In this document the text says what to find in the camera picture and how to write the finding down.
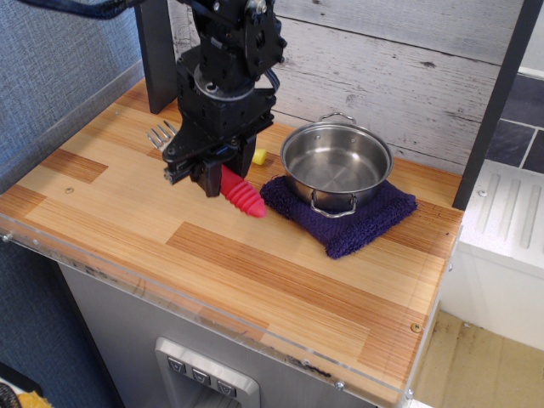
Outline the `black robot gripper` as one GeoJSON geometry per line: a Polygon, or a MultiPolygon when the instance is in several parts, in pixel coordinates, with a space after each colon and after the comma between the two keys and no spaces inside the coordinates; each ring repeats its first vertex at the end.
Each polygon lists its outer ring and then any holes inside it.
{"type": "Polygon", "coordinates": [[[207,197],[220,195],[222,165],[245,178],[252,165],[257,134],[270,127],[276,102],[273,88],[253,88],[238,100],[209,95],[201,77],[200,47],[176,63],[182,127],[162,152],[170,184],[189,177],[207,197]]]}

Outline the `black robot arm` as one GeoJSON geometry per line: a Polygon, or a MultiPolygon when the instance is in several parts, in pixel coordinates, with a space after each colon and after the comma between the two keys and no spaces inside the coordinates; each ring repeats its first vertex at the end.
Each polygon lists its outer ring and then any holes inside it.
{"type": "Polygon", "coordinates": [[[286,40],[271,1],[190,1],[198,46],[176,63],[181,128],[162,153],[171,184],[218,196],[224,168],[246,177],[270,127],[286,40]]]}

